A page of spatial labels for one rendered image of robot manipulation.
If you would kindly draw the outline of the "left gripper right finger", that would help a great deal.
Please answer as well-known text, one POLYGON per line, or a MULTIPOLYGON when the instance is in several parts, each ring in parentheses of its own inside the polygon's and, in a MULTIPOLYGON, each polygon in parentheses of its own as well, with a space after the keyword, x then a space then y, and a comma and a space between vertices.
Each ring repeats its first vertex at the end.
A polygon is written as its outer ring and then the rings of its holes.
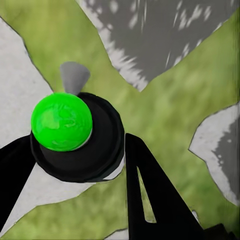
POLYGON ((126 133, 124 150, 129 240, 210 240, 145 142, 126 133), (137 168, 156 223, 145 220, 137 168))

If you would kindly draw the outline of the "insectifuge atomizer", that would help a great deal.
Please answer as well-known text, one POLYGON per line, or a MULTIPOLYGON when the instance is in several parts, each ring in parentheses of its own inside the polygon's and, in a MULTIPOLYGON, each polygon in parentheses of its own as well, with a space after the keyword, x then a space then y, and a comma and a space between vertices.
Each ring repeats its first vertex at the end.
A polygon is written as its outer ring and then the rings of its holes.
POLYGON ((82 63, 60 65, 65 92, 38 102, 31 115, 30 144, 37 164, 62 182, 107 182, 126 162, 125 130, 106 99, 80 92, 92 73, 82 63))

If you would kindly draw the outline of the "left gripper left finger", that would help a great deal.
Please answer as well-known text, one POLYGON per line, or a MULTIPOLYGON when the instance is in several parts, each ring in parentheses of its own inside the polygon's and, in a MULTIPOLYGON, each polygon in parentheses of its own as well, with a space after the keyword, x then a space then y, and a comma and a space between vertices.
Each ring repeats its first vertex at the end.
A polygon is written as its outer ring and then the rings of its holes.
POLYGON ((36 163, 30 135, 0 148, 0 233, 36 163))

